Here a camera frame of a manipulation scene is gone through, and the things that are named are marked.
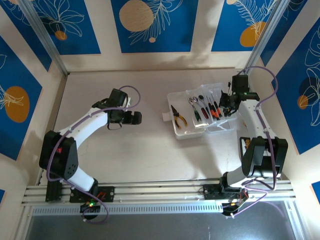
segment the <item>tool organizer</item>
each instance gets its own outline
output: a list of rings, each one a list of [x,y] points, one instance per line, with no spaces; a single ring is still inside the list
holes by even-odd
[[[230,123],[230,121],[235,120],[237,118],[236,114],[224,117],[223,110],[220,108],[219,110],[222,116],[219,116],[219,120],[213,118],[211,113],[209,114],[208,119],[206,119],[200,107],[202,106],[209,108],[207,97],[210,97],[212,103],[214,103],[214,98],[217,105],[219,105],[221,90],[223,89],[223,87],[224,85],[222,83],[214,83],[201,85],[200,87],[193,90],[172,92],[168,94],[167,98],[170,108],[170,116],[174,128],[174,133],[178,140],[198,138],[201,137],[204,132],[207,132],[208,134],[213,134],[226,132],[234,129],[234,126]],[[200,106],[197,103],[193,104],[201,117],[201,121],[198,121],[194,113],[194,109],[189,103],[189,98],[199,98],[200,95],[204,97],[205,106],[201,101],[199,101]],[[185,126],[183,122],[179,119],[177,121],[179,122],[181,129],[179,129],[176,126],[175,117],[173,115],[171,105],[174,106],[178,113],[185,118],[185,120],[187,121],[187,126]]]

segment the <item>blue panel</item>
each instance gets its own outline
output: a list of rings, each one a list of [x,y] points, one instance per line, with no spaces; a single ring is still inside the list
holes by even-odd
[[[316,198],[318,199],[318,202],[320,203],[320,181],[312,183],[312,188],[314,190]]]
[[[265,66],[270,61],[271,57],[286,36],[306,2],[307,0],[291,0],[288,4],[288,7],[286,8],[263,52],[261,53],[261,59]]]
[[[18,5],[13,4],[9,0],[0,0],[0,5],[9,16],[15,27],[18,29],[24,40],[28,43],[34,54],[48,71],[51,65],[51,58],[41,44],[34,30],[29,26],[28,21],[24,17]]]
[[[190,52],[198,0],[111,3],[122,53]]]
[[[61,55],[101,53],[84,0],[33,0],[31,3]],[[0,0],[0,4],[31,49],[41,56],[44,48],[19,6],[9,0]],[[41,62],[48,69],[47,63]]]
[[[300,154],[320,143],[319,27],[320,19],[277,74],[277,97]]]
[[[275,3],[274,0],[225,0],[212,52],[251,51]]]
[[[16,160],[42,87],[0,37],[0,153]]]
[[[4,195],[5,195],[5,191],[0,189],[0,204],[2,202],[2,199],[4,198]]]

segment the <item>orange-handled pliers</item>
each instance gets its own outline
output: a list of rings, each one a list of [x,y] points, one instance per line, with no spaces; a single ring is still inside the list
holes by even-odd
[[[171,105],[171,108],[172,108],[172,112],[173,112],[173,116],[174,116],[175,125],[176,125],[179,129],[181,129],[181,126],[180,126],[179,123],[178,123],[178,118],[180,118],[180,119],[184,122],[184,125],[187,127],[187,126],[188,126],[188,123],[187,123],[187,121],[185,120],[185,118],[178,113],[178,111],[174,108],[174,106]]]

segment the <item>metal rod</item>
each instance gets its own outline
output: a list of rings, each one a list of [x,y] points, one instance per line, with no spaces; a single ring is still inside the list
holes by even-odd
[[[67,76],[68,71],[66,66],[34,6],[32,5],[32,2],[29,0],[17,0],[17,3],[52,61],[54,61],[61,73],[64,76]]]
[[[262,33],[260,34],[260,37],[258,38],[255,46],[253,47],[251,55],[244,68],[254,66],[256,64],[265,46],[267,45],[272,33],[274,32],[278,22],[280,21],[286,8],[288,7],[288,4],[290,3],[290,0],[274,0],[274,1],[277,1],[277,3],[272,13],[270,14],[268,21],[266,22],[263,28]]]

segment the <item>black bracket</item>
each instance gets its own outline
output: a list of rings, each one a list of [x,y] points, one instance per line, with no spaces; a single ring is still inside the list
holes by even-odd
[[[242,188],[230,187],[227,184],[227,173],[220,178],[219,184],[204,184],[203,196],[204,200],[224,200],[237,198]]]
[[[98,186],[97,194],[100,194],[98,197],[104,203],[112,203],[115,197],[115,187],[114,186]],[[70,194],[70,203],[86,203],[91,200],[91,197],[88,195],[73,189]]]
[[[60,201],[62,197],[62,183],[60,181],[48,181],[46,186],[45,201]]]

